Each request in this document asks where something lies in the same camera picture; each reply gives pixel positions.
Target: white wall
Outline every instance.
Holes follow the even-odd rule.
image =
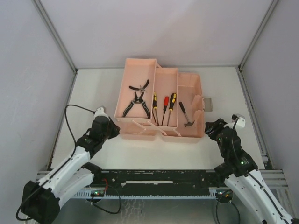
[[[78,68],[237,65],[271,0],[42,0]]]
[[[277,168],[299,208],[299,1],[280,1],[244,73]]]
[[[0,3],[0,222],[19,224],[23,186],[46,165],[73,79],[29,0]]]

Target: red wire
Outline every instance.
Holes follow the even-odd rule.
[[[105,181],[105,183],[106,183],[106,187],[104,189],[104,192],[106,192],[106,190],[108,189],[108,181],[106,178],[103,178],[102,180]]]

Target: gray floor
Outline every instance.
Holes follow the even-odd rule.
[[[256,224],[238,198],[233,202],[241,214],[242,224]],[[117,210],[118,200],[99,202],[101,207]],[[86,200],[71,199],[53,224],[214,224],[216,200],[122,200],[121,213],[107,214]],[[237,224],[238,216],[231,204],[219,206],[221,224]]]

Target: white table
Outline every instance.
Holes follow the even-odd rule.
[[[205,113],[205,121],[223,118],[230,122],[233,113],[245,116],[246,126],[238,131],[241,145],[259,168],[264,169],[235,68],[180,68],[179,71],[200,74],[203,96],[211,97],[213,102],[213,112]],[[123,69],[79,70],[70,104],[93,110],[104,105],[108,115],[113,118],[122,74]],[[74,107],[69,107],[67,113],[72,131],[78,139],[91,127],[93,115]],[[64,122],[52,159],[52,168],[73,150],[73,144]],[[91,162],[103,169],[214,169],[223,163],[223,158],[216,142],[207,136],[196,144],[164,142],[159,136],[155,141],[124,140],[118,136],[107,140]]]

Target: robotic arm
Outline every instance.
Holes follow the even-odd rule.
[[[18,212],[21,210],[41,224],[52,223],[62,206],[100,173],[101,169],[89,161],[104,142],[116,137],[119,131],[105,114],[105,108],[97,109],[92,127],[78,139],[74,151],[45,177],[25,185]]]
[[[245,119],[233,115],[232,123],[222,119],[207,122],[205,133],[217,142],[224,163],[215,168],[219,183],[225,183],[240,198],[259,223],[298,224],[266,185],[251,156],[241,147],[236,129],[245,127]]]

